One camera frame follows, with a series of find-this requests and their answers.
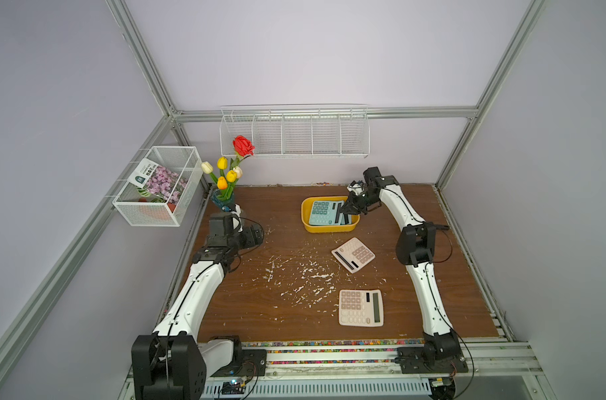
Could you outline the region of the teal calculator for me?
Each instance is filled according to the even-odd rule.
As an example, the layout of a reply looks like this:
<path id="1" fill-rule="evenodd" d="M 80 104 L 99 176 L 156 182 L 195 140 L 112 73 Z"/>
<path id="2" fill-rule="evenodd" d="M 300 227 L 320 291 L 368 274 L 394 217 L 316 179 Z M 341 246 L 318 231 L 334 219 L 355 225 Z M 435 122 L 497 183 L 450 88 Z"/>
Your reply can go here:
<path id="1" fill-rule="evenodd" d="M 337 213 L 334 220 L 334 225 L 346 226 L 352 224 L 353 216 L 347 213 Z"/>
<path id="2" fill-rule="evenodd" d="M 334 225 L 335 216 L 339 213 L 343 201 L 324 201 L 316 200 L 312 203 L 309 216 L 309 225 L 311 226 L 336 226 Z"/>

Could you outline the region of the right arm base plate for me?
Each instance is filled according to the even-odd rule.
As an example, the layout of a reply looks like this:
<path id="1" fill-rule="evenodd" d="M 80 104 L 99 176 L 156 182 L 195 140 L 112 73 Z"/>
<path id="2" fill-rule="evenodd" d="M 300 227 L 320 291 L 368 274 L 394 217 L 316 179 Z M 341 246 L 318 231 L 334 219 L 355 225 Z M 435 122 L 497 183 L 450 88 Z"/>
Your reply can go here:
<path id="1" fill-rule="evenodd" d="M 470 371 L 462 352 L 444 353 L 433 346 L 401 347 L 397 349 L 394 363 L 401 367 L 403 374 L 444 374 L 468 373 Z"/>

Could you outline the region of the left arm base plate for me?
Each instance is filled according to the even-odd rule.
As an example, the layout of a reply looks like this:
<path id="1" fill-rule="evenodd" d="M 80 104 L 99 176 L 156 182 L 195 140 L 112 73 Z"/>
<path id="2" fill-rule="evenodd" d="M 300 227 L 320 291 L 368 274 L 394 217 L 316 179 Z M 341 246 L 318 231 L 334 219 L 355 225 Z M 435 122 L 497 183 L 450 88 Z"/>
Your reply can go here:
<path id="1" fill-rule="evenodd" d="M 262 349 L 243 349 L 233 356 L 233 360 L 218 369 L 213 377 L 263 377 L 266 374 L 267 351 Z"/>

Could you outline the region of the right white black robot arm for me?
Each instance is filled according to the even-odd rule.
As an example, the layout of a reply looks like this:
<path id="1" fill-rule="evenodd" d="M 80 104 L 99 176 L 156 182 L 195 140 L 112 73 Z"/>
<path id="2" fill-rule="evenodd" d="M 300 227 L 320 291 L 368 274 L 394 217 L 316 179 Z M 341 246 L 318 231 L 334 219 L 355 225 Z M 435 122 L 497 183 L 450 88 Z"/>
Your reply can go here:
<path id="1" fill-rule="evenodd" d="M 460 336 L 446 314 L 436 283 L 436 234 L 440 227 L 419 215 L 396 178 L 382 175 L 377 167 L 366 169 L 363 180 L 352 182 L 347 190 L 342 213 L 366 215 L 384 205 L 399 227 L 396 258 L 411 277 L 420 306 L 424 338 L 421 356 L 429 364 L 463 358 Z"/>

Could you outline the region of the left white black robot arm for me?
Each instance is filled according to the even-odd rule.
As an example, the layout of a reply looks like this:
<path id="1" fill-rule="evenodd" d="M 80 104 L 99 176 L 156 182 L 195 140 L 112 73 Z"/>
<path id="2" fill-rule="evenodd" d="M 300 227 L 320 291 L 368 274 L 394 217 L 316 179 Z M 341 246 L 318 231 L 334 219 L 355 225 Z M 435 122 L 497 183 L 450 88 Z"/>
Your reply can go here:
<path id="1" fill-rule="evenodd" d="M 199 399 L 206 380 L 216 374 L 254 378 L 259 373 L 256 360 L 244 354 L 237 336 L 216 337 L 205 344 L 197 339 L 217 288 L 232 272 L 241 251 L 262 245 L 265 230 L 237 212 L 212 215 L 209 227 L 166 316 L 152 333 L 138 336 L 132 345 L 137 399 Z"/>

